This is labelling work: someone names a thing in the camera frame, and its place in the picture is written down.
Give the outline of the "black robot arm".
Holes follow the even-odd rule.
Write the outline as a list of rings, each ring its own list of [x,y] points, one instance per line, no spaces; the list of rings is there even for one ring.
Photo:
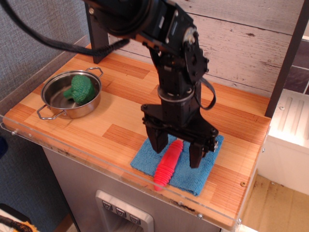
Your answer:
[[[193,19],[170,0],[89,0],[91,17],[118,38],[147,47],[156,67],[160,104],[145,104],[143,123],[155,152],[173,135],[190,143],[191,168],[216,149],[218,130],[201,115],[201,87],[208,59]]]

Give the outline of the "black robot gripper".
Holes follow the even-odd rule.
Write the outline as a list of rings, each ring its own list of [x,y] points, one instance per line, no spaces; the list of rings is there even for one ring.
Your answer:
[[[206,153],[216,150],[219,132],[203,118],[195,97],[181,103],[162,100],[161,104],[144,104],[141,110],[149,141],[156,153],[166,147],[169,134],[191,143],[191,168],[198,168]]]

